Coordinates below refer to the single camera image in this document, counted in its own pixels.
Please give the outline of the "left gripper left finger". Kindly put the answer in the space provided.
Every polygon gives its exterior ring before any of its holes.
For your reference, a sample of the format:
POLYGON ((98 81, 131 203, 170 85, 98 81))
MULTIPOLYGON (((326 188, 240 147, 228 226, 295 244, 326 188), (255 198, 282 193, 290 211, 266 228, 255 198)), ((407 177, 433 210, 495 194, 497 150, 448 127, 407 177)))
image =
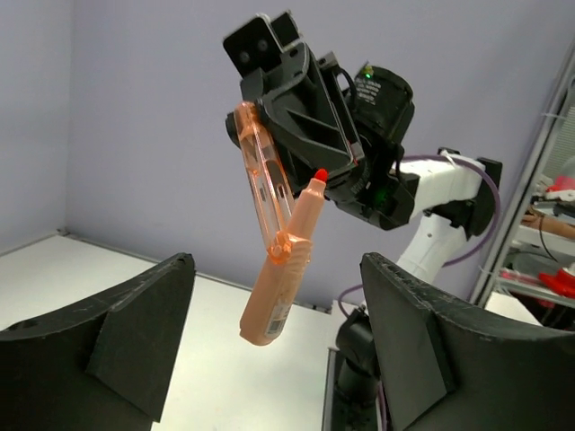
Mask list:
POLYGON ((196 276, 178 253, 1 332, 3 430, 149 430, 160 421, 196 276))

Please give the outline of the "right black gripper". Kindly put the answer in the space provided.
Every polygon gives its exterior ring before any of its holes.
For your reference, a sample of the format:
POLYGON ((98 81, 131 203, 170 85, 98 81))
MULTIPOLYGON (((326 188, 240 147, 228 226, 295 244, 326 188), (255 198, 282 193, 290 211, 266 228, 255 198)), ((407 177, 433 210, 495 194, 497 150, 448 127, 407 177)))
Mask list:
MULTIPOLYGON (((351 77, 332 52, 317 58, 304 42, 252 59, 240 76, 243 99, 288 161, 330 173, 326 199, 385 231, 410 221, 419 178, 395 166, 415 111, 407 81, 368 62, 351 77)), ((233 112, 225 127, 240 148, 233 112)))

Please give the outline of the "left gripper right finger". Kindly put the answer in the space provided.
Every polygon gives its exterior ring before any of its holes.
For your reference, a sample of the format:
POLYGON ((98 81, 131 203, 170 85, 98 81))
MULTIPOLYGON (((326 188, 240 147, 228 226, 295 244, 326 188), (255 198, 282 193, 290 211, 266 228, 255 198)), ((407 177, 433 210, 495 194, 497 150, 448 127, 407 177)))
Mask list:
POLYGON ((375 252, 360 270, 393 429, 573 429, 572 333, 486 311, 375 252))

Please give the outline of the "orange highlighter marker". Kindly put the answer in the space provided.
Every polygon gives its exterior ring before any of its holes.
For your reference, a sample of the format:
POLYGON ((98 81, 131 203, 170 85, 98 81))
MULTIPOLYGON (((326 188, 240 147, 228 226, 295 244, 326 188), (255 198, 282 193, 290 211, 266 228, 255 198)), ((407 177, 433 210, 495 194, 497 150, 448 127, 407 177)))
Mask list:
POLYGON ((243 310, 240 336, 262 347, 282 333, 301 286, 323 210, 328 172, 316 171, 299 198, 293 198, 275 143, 255 104, 238 104, 233 118, 267 252, 243 310))

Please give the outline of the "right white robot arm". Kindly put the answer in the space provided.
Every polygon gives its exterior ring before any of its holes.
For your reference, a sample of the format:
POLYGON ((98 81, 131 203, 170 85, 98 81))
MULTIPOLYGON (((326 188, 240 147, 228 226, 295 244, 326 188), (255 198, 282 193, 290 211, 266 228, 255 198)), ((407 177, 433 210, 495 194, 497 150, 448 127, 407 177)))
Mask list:
POLYGON ((225 40, 241 76, 242 102, 226 118, 242 152, 267 252, 239 322, 259 347, 282 333, 311 258, 325 201, 389 231, 423 220, 403 267, 432 280, 474 236, 488 236, 500 211, 501 164, 442 149, 405 155, 413 92, 394 72, 364 65, 341 89, 333 55, 304 42, 225 40))

